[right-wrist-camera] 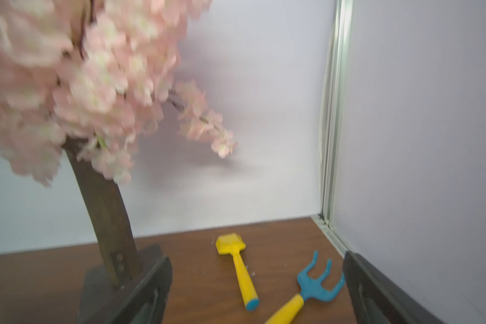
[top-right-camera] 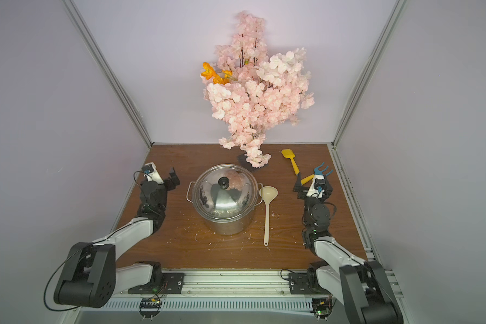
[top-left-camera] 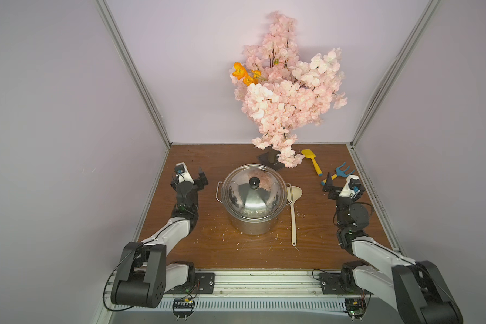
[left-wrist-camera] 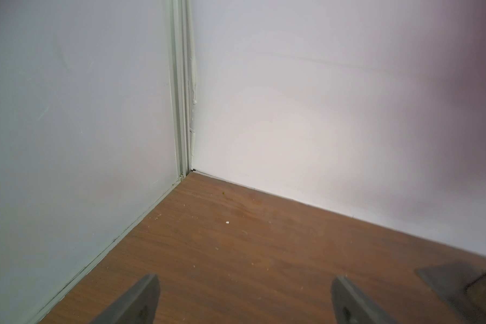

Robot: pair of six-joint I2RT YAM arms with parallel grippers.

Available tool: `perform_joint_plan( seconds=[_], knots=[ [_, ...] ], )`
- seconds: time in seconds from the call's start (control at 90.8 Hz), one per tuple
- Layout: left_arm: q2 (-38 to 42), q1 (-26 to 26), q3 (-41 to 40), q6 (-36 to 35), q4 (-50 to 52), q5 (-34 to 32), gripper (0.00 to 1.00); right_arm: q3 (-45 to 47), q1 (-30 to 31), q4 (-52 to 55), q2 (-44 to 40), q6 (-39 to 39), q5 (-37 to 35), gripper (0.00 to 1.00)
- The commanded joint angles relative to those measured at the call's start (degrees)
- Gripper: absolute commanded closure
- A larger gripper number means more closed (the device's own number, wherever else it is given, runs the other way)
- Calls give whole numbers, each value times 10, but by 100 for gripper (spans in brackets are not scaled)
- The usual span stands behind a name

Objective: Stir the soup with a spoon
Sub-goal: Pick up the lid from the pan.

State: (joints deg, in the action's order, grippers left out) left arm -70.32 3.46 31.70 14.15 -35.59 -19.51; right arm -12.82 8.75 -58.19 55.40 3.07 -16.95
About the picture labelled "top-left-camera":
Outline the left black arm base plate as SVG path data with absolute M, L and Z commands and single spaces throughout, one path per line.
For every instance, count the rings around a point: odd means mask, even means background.
M 215 274 L 212 272 L 196 272 L 194 282 L 185 283 L 168 290 L 167 294 L 190 294 L 196 295 L 212 295 L 214 294 Z

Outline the stainless steel pot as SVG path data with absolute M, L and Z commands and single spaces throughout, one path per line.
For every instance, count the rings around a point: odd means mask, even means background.
M 229 213 L 232 225 L 243 234 L 258 236 L 270 232 L 280 213 L 288 206 L 290 183 L 273 183 L 271 190 L 259 186 L 257 178 L 245 184 L 217 183 L 216 200 Z

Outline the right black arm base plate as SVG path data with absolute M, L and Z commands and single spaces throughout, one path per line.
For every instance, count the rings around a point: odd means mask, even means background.
M 319 280 L 323 294 L 358 295 L 363 291 L 348 273 L 321 272 L 315 278 Z

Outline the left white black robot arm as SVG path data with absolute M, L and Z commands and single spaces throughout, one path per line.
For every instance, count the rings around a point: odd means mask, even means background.
M 141 242 L 129 242 L 123 248 L 120 262 L 107 279 L 110 303 L 122 305 L 124 310 L 134 307 L 156 308 L 163 295 L 175 288 L 186 294 L 184 302 L 194 302 L 197 287 L 193 263 L 167 263 L 167 255 L 195 228 L 198 221 L 198 191 L 208 185 L 202 170 L 194 179 L 184 162 L 174 167 L 171 187 L 176 203 L 169 221 L 152 236 Z

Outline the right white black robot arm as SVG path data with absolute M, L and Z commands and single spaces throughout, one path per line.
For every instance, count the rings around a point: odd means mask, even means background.
M 463 323 L 459 306 L 434 263 L 403 256 L 366 234 L 374 208 L 359 200 L 365 193 L 359 177 L 347 175 L 343 187 L 334 186 L 334 178 L 327 176 L 323 191 L 336 203 L 340 247 L 357 257 L 343 265 L 341 287 L 380 298 L 404 323 Z

